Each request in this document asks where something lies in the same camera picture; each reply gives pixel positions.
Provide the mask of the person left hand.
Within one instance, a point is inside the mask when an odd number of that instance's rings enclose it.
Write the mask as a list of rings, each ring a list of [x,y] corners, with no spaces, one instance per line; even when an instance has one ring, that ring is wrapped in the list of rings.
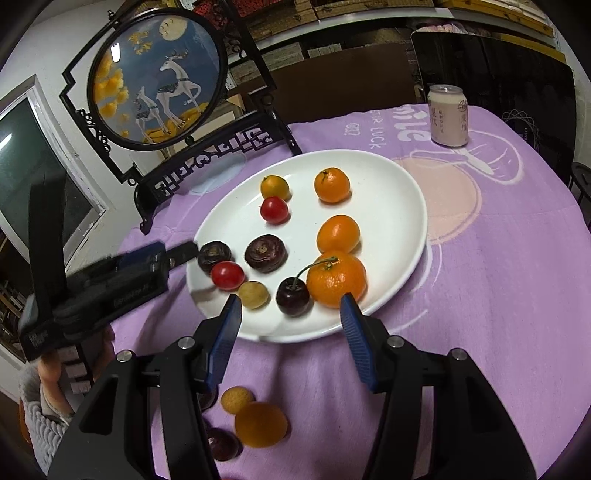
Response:
[[[115,335],[110,326],[80,345],[50,350],[41,356],[37,372],[46,403],[61,415],[72,415],[80,397],[89,391],[104,368],[114,359]]]

